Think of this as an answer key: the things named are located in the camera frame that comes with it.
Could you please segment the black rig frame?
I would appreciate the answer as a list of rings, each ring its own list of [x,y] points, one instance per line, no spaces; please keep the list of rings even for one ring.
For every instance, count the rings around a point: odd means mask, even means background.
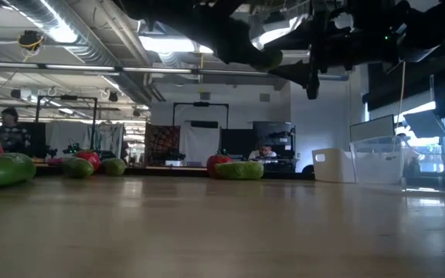
[[[226,108],[226,129],[229,129],[229,104],[228,103],[210,103],[205,101],[198,101],[198,102],[174,102],[172,104],[172,126],[175,126],[175,110],[177,106],[180,105],[189,105],[193,107],[210,107],[210,106],[219,106],[219,107],[225,107]]]
[[[69,122],[80,122],[84,124],[90,125],[90,132],[93,131],[93,127],[97,122],[97,105],[98,99],[96,97],[78,97],[75,95],[55,95],[55,96],[47,96],[47,95],[39,95],[37,96],[37,104],[36,104],[36,116],[34,123],[45,124],[46,131],[46,123],[52,121],[69,121]],[[58,118],[49,118],[46,119],[44,116],[41,116],[41,112],[45,111],[50,112],[54,110],[55,112],[62,112],[66,110],[68,112],[72,112],[71,117],[61,117]],[[90,149],[92,140],[90,139],[90,146],[85,149]],[[77,153],[81,149],[78,143],[74,143],[68,146],[67,149],[63,151],[64,154],[72,154],[72,156]]]

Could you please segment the white sheet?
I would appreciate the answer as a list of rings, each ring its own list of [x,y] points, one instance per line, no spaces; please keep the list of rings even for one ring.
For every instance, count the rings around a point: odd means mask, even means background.
[[[179,151],[185,155],[183,164],[206,167],[208,159],[219,149],[220,129],[193,127],[191,122],[181,126]]]
[[[46,123],[46,145],[56,149],[55,158],[68,158],[72,154],[64,154],[63,151],[69,145],[78,143],[82,149],[90,146],[90,125],[80,122],[52,121]]]

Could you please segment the clear plastic basket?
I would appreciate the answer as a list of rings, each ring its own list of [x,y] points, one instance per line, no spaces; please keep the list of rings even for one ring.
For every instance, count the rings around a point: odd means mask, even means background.
[[[404,153],[398,136],[374,137],[350,143],[356,181],[360,184],[398,185]]]

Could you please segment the green lime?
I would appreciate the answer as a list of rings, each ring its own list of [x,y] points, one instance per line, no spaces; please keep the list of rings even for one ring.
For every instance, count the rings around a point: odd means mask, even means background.
[[[85,159],[70,158],[63,163],[63,171],[70,178],[88,178],[94,173],[94,168]]]
[[[110,176],[121,176],[126,169],[126,164],[120,158],[108,158],[101,162],[104,173]]]

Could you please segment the white plastic basket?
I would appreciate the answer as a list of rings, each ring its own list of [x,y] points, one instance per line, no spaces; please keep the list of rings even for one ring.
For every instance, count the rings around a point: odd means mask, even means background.
[[[351,152],[326,148],[312,151],[312,158],[317,181],[356,183]]]

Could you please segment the pale striped cloth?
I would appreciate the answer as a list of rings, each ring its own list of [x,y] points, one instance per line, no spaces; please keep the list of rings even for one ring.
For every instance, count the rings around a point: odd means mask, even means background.
[[[123,151],[124,124],[96,124],[90,132],[91,149],[110,151],[119,158]]]

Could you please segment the dark patterned cloth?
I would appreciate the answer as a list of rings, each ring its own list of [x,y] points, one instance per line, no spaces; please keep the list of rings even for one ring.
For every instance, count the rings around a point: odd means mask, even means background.
[[[144,162],[147,166],[165,165],[180,160],[180,126],[147,124],[144,140]]]

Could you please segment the long ceiling light bar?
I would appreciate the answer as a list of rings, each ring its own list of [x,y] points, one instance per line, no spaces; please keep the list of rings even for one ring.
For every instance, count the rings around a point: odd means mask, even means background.
[[[95,73],[164,73],[182,75],[225,75],[225,76],[266,76],[267,73],[249,70],[228,69],[190,69],[190,68],[167,68],[152,66],[91,66],[91,65],[67,65],[46,63],[10,63],[0,62],[2,69],[25,69],[25,70],[61,70]]]

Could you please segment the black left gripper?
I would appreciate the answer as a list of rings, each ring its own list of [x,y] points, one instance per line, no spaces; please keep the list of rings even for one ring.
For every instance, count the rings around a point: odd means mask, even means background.
[[[274,70],[282,62],[280,50],[260,50],[250,41],[250,27],[231,15],[244,0],[216,0],[213,5],[194,2],[189,18],[202,31],[192,31],[187,37],[210,48],[224,63],[242,63],[255,70]]]

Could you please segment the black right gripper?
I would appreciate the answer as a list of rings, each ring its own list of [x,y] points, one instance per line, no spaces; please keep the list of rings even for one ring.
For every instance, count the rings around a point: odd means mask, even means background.
[[[400,61],[398,36],[386,12],[336,8],[328,13],[325,29],[316,30],[314,41],[314,67],[325,70],[330,66],[343,66],[349,70],[363,63],[391,63]],[[307,86],[307,98],[318,97],[320,81],[318,70],[298,61],[278,66],[269,74]]]

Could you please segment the bright ceiling light panel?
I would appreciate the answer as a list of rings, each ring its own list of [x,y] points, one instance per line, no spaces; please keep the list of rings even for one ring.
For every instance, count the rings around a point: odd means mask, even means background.
[[[213,51],[206,46],[199,45],[187,38],[162,37],[138,37],[142,46],[156,53],[206,53],[213,54]]]

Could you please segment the person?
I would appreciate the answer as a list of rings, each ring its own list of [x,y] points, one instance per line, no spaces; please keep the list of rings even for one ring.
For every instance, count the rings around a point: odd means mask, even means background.
[[[275,158],[277,153],[272,151],[272,147],[267,144],[261,144],[256,150],[251,151],[248,159],[254,160],[257,158]]]
[[[30,154],[31,136],[26,128],[18,123],[19,115],[14,107],[1,112],[0,146],[4,152]]]

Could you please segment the dark tilted monitor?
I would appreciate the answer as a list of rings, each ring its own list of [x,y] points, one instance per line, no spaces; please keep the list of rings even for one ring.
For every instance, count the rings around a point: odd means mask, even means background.
[[[445,126],[433,110],[405,114],[404,121],[417,138],[445,137]]]

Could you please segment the silver ventilation duct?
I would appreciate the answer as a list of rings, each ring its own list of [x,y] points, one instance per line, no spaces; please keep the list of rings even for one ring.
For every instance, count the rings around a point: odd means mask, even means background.
[[[34,23],[48,37],[65,43],[65,49],[85,65],[121,64],[65,0],[2,1]],[[143,78],[135,80],[129,73],[103,75],[102,79],[136,103],[150,104],[153,100],[161,99],[153,86],[145,84]]]

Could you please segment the grey monitor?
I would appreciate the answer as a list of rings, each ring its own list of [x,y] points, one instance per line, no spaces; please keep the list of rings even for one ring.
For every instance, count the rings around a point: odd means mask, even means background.
[[[394,133],[392,114],[350,126],[350,141],[362,141],[374,137],[389,137]]]

